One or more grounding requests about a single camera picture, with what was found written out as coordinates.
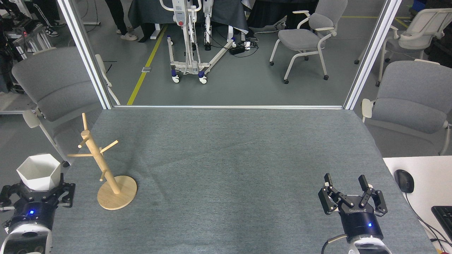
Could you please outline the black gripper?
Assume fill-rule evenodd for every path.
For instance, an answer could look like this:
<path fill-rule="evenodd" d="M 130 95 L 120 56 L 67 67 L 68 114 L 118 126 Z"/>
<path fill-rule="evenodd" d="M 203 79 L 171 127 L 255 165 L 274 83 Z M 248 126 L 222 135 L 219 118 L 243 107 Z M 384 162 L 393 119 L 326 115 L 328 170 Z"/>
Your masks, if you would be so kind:
<path fill-rule="evenodd" d="M 54 215 L 57 206 L 72 208 L 75 194 L 75 183 L 65 183 L 64 174 L 60 174 L 58 186 L 47 191 L 45 201 L 29 202 L 28 198 L 23 198 L 23 184 L 5 185 L 1 190 L 1 212 L 12 210 L 10 197 L 13 194 L 18 196 L 18 201 L 14 203 L 14 214 L 9 220 L 4 222 L 5 230 L 13 230 L 20 225 L 37 223 L 52 230 Z"/>
<path fill-rule="evenodd" d="M 326 173 L 323 178 L 325 184 L 318 192 L 323 212 L 329 215 L 342 204 L 349 206 L 349 199 L 346 195 L 333 187 L 331 175 Z M 363 196 L 358 202 L 358 206 L 362 209 L 350 209 L 349 207 L 339 209 L 344 233 L 347 235 L 346 241 L 351 243 L 356 238 L 371 236 L 382 240 L 383 234 L 376 216 L 382 217 L 388 212 L 383 193 L 368 184 L 365 175 L 360 175 L 358 181 L 363 190 Z M 374 201 L 374 209 L 370 207 L 364 208 L 370 198 Z"/>

